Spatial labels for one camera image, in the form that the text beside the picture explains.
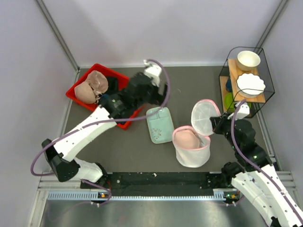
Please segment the beige lace bra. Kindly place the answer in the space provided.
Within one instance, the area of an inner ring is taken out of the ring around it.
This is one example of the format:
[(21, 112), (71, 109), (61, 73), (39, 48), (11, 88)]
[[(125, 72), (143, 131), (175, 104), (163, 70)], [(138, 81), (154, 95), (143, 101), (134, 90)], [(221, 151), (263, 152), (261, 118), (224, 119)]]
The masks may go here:
[(75, 96), (85, 104), (97, 103), (99, 95), (108, 89), (107, 78), (99, 71), (92, 71), (87, 78), (74, 88)]

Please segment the white mesh laundry bag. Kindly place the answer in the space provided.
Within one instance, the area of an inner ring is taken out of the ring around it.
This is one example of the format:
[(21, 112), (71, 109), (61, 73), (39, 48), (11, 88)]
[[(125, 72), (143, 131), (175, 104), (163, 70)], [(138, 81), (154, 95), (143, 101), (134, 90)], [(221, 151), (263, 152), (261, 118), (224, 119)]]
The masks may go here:
[(178, 127), (172, 134), (177, 161), (185, 167), (198, 168), (210, 158), (213, 128), (211, 117), (220, 116), (220, 110), (211, 99), (198, 101), (191, 112), (191, 124)]

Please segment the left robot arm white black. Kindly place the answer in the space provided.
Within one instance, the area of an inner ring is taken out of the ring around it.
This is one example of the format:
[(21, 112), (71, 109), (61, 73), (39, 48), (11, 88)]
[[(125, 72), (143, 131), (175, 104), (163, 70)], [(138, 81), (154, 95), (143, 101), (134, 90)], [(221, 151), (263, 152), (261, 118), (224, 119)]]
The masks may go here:
[(106, 185), (107, 172), (101, 164), (83, 161), (76, 156), (118, 123), (135, 121), (132, 115), (142, 105), (149, 103), (163, 107), (168, 100), (168, 88), (159, 94), (160, 74), (150, 68), (137, 72), (127, 87), (114, 94), (102, 95), (95, 111), (73, 130), (56, 140), (46, 139), (42, 143), (45, 158), (59, 182), (76, 178), (90, 181), (99, 188)]

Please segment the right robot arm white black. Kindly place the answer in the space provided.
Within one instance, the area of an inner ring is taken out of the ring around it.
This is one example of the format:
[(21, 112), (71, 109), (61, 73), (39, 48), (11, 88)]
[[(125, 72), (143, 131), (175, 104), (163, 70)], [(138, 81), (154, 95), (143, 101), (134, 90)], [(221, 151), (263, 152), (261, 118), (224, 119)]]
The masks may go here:
[(222, 184), (238, 189), (267, 226), (301, 227), (303, 212), (282, 184), (266, 151), (255, 141), (251, 123), (226, 114), (210, 117), (210, 122), (213, 133), (228, 140), (237, 159), (222, 168)]

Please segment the black bra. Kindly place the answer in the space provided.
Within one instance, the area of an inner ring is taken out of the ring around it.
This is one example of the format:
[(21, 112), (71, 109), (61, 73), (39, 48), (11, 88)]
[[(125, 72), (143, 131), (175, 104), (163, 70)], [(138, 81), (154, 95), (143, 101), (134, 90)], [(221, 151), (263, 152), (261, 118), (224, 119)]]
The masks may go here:
[(105, 92), (105, 94), (107, 95), (112, 95), (115, 94), (119, 91), (119, 83), (118, 83), (118, 79), (115, 77), (106, 77), (107, 81), (108, 81), (108, 89)]

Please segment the blue bra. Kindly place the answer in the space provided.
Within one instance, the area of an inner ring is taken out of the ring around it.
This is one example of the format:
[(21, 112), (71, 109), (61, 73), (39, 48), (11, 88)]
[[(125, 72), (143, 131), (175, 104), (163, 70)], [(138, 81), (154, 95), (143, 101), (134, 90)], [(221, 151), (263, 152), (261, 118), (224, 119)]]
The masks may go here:
[(100, 96), (100, 100), (106, 100), (106, 99), (108, 99), (109, 97), (110, 97), (110, 95), (108, 95), (108, 94), (103, 94), (103, 95)]

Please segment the green plastic bowl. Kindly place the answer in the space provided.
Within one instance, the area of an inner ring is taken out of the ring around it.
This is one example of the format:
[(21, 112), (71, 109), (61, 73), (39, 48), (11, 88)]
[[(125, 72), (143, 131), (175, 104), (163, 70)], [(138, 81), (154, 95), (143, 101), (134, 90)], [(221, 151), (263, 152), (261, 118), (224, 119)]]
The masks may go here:
[(225, 95), (225, 97), (223, 99), (223, 105), (224, 105), (226, 111), (229, 111), (231, 113), (234, 112), (235, 107), (234, 107), (232, 92), (229, 92)]

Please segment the light green ceramic tray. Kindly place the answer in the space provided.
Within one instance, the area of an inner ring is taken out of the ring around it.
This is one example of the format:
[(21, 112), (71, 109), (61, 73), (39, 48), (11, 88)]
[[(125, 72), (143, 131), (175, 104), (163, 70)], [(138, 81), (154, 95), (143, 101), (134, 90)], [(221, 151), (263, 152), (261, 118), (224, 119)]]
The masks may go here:
[(146, 120), (152, 142), (154, 144), (171, 142), (175, 128), (169, 109), (155, 107), (146, 112), (146, 115), (151, 114), (152, 116), (147, 117)]

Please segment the white scalloped bowl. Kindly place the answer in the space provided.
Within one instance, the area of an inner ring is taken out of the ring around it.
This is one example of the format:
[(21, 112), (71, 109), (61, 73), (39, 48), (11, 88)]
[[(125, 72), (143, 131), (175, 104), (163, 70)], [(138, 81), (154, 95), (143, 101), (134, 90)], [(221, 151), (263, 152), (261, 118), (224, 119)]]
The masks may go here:
[(258, 75), (243, 73), (236, 80), (237, 92), (245, 98), (255, 98), (265, 91), (266, 85)]

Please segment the dark blue cup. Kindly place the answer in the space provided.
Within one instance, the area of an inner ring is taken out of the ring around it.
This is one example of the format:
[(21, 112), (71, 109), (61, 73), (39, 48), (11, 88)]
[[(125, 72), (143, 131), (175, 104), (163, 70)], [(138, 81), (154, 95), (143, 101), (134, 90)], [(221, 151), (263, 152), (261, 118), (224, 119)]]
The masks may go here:
[(227, 92), (232, 92), (232, 83), (231, 83), (231, 78), (228, 78), (226, 83), (225, 83), (225, 89)]

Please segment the red plastic bin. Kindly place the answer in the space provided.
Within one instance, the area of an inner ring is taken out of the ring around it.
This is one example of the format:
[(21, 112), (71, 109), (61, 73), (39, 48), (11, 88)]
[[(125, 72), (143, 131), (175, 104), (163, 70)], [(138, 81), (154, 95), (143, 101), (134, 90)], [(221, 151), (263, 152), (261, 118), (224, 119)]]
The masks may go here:
[(66, 96), (93, 112), (100, 96), (121, 91), (129, 80), (123, 74), (96, 63), (66, 92)]

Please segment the white round bowl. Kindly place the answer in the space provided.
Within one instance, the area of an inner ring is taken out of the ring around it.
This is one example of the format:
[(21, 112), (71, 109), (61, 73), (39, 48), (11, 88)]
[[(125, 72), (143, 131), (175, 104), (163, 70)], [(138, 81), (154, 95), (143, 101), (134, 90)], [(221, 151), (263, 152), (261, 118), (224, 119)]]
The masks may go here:
[(260, 57), (252, 51), (241, 51), (236, 59), (236, 64), (242, 71), (253, 70), (260, 62)]

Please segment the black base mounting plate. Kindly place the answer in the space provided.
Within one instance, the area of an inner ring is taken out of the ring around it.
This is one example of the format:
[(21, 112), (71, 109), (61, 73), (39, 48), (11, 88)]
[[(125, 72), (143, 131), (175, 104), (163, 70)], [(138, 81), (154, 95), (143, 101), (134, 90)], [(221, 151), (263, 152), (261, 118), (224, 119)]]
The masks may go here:
[(221, 173), (210, 172), (114, 172), (103, 186), (114, 196), (192, 196), (235, 190)]

